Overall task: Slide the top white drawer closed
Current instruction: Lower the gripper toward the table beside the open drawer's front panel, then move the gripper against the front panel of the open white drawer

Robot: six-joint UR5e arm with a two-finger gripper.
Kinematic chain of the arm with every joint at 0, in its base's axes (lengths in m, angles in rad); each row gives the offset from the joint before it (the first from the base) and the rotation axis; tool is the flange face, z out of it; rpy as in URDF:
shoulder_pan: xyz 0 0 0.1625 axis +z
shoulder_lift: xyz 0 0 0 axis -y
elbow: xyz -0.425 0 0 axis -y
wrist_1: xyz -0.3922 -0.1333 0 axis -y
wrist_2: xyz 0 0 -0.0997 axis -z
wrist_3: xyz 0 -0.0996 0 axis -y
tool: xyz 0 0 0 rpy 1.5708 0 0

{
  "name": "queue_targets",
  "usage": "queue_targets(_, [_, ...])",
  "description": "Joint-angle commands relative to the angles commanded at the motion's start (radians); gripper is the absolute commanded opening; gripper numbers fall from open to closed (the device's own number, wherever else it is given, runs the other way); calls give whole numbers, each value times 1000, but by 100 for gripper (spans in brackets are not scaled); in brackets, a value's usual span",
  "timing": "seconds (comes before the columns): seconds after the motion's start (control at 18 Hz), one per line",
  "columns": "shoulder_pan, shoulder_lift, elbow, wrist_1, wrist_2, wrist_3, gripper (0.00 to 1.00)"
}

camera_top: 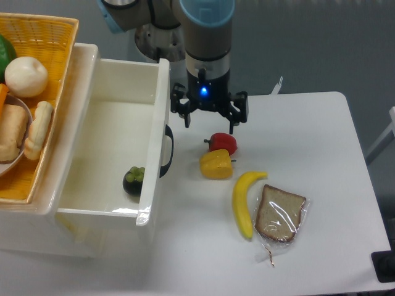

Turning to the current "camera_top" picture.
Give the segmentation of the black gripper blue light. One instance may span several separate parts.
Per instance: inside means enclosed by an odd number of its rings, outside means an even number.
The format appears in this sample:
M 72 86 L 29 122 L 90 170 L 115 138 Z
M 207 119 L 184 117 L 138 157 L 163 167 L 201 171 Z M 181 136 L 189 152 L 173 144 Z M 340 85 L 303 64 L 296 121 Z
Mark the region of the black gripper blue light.
M 229 125 L 229 134 L 234 127 L 246 123 L 248 118 L 248 94 L 246 91 L 231 94 L 228 89 L 230 71 L 221 77 L 199 80 L 187 72 L 188 90 L 181 83 L 174 83 L 170 93 L 170 111 L 184 119 L 185 127 L 191 123 L 190 114 L 196 109 L 219 110 Z

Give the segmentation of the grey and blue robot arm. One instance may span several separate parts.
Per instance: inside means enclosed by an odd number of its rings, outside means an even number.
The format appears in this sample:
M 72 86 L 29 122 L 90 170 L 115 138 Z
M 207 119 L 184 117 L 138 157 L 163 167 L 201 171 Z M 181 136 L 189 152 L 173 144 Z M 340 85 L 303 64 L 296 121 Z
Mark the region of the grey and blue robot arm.
M 113 33 L 135 31 L 149 60 L 184 62 L 187 84 L 174 83 L 170 110 L 190 124 L 195 110 L 219 113 L 229 132 L 247 122 L 247 92 L 229 90 L 234 1 L 98 1 Z

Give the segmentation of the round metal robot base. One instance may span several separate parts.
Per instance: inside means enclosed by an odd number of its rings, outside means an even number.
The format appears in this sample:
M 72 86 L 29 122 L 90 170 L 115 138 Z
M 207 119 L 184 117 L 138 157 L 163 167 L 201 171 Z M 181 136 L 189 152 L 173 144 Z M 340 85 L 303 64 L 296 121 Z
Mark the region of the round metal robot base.
M 153 24 L 143 25 L 135 30 L 135 44 L 145 58 L 158 62 L 167 59 L 179 62 L 185 59 L 185 45 L 181 26 L 163 29 Z

